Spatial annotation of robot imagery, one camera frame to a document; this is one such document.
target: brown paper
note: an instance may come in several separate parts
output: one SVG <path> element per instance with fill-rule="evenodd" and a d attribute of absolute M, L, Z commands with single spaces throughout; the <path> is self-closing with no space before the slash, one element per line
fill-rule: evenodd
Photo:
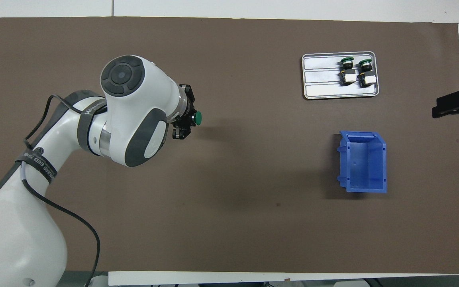
<path fill-rule="evenodd" d="M 380 94 L 305 100 L 302 55 L 339 51 L 375 52 Z M 459 90 L 456 24 L 0 18 L 0 180 L 47 96 L 102 93 L 125 54 L 192 85 L 204 122 L 140 167 L 59 171 L 47 196 L 98 230 L 100 270 L 459 273 L 459 116 L 431 117 Z M 384 138 L 387 194 L 339 187 L 340 130 Z M 89 231 L 51 213 L 91 269 Z"/>

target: blue plastic bin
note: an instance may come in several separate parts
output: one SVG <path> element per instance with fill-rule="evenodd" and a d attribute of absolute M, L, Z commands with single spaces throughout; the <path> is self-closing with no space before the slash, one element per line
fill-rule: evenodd
<path fill-rule="evenodd" d="M 343 139 L 337 148 L 341 187 L 352 193 L 386 193 L 386 143 L 375 132 L 341 131 Z"/>

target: black strap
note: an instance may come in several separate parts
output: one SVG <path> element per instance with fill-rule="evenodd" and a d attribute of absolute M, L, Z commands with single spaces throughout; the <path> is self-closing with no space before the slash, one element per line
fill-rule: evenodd
<path fill-rule="evenodd" d="M 84 111 L 80 113 L 79 124 L 77 125 L 77 141 L 80 147 L 94 155 L 97 154 L 91 150 L 88 136 L 90 134 L 90 126 L 93 122 L 93 117 L 95 114 L 98 114 L 98 111 L 101 109 L 107 109 L 107 101 L 105 98 L 96 100 L 84 109 Z"/>
<path fill-rule="evenodd" d="M 15 162 L 20 161 L 23 161 L 34 167 L 37 171 L 40 171 L 49 183 L 51 183 L 56 175 L 58 175 L 56 169 L 45 157 L 31 149 L 24 150 L 24 152 L 22 152 L 22 154 L 20 154 L 15 160 Z"/>

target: green button cap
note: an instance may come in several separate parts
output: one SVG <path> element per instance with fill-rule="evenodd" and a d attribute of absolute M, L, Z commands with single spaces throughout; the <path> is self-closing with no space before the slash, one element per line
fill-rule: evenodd
<path fill-rule="evenodd" d="M 362 60 L 359 62 L 359 65 L 362 66 L 362 64 L 371 63 L 371 61 L 372 61 L 371 59 Z"/>
<path fill-rule="evenodd" d="M 194 114 L 194 122 L 196 123 L 196 125 L 201 125 L 201 121 L 202 121 L 201 112 L 200 112 L 200 111 L 197 111 L 197 112 Z"/>

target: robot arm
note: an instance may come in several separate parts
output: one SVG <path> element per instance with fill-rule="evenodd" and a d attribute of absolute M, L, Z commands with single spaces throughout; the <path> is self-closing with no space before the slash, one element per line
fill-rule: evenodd
<path fill-rule="evenodd" d="M 55 172 L 76 149 L 135 167 L 162 147 L 168 124 L 178 139 L 200 124 L 190 87 L 177 85 L 144 58 L 112 60 L 101 84 L 105 98 L 88 90 L 66 97 L 73 109 L 59 105 L 20 156 L 25 163 L 16 162 L 0 182 L 0 287 L 54 287 L 66 267 L 63 235 L 44 203 L 24 187 L 23 177 L 44 197 Z"/>

